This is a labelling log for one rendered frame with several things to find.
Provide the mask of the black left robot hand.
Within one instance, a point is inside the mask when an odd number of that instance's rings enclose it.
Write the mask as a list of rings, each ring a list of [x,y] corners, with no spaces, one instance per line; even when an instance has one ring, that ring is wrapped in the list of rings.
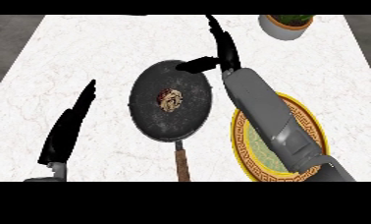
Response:
[[[39,164],[48,165],[53,162],[65,163],[67,161],[94,98],[95,81],[91,81],[81,91],[73,106],[62,112],[53,124],[38,159]]]

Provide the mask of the yellow patterned plate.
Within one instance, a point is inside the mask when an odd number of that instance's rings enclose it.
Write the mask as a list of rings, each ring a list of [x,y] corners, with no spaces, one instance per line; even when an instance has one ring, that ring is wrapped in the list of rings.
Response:
[[[299,125],[319,145],[322,154],[330,154],[325,132],[313,113],[290,95],[278,92],[278,96],[288,105]],[[240,168],[254,182],[304,182],[319,174],[319,166],[303,174],[287,171],[238,109],[231,117],[231,148]]]

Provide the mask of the brown swirl cupcake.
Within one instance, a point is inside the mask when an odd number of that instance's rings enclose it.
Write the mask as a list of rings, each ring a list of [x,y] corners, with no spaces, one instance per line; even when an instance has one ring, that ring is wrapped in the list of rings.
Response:
[[[172,88],[166,88],[156,97],[159,108],[165,112],[172,112],[181,105],[182,93]]]

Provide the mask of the dark grey frying pan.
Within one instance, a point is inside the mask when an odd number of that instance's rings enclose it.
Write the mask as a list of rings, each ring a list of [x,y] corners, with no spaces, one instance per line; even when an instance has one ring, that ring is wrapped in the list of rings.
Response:
[[[212,109],[212,87],[203,73],[178,69],[179,60],[154,63],[138,75],[129,111],[140,132],[160,142],[175,144],[175,165],[179,182],[190,181],[182,141],[201,128]]]

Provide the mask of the potted green plant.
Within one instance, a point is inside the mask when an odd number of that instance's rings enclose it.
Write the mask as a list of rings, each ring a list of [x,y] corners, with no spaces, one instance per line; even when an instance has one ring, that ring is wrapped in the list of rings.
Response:
[[[291,20],[288,23],[282,23],[277,15],[260,15],[257,22],[262,30],[271,37],[290,41],[303,35],[313,22],[313,18],[307,18],[304,21]]]

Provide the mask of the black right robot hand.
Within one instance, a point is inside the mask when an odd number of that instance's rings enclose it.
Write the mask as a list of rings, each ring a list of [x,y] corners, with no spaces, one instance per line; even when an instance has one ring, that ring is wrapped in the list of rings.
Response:
[[[178,71],[185,71],[191,74],[198,74],[209,70],[213,70],[216,66],[221,66],[221,71],[231,71],[240,69],[238,54],[232,42],[232,37],[218,23],[218,20],[212,15],[206,16],[209,20],[210,33],[213,35],[218,47],[218,56],[204,56],[188,62],[179,63],[175,67]]]

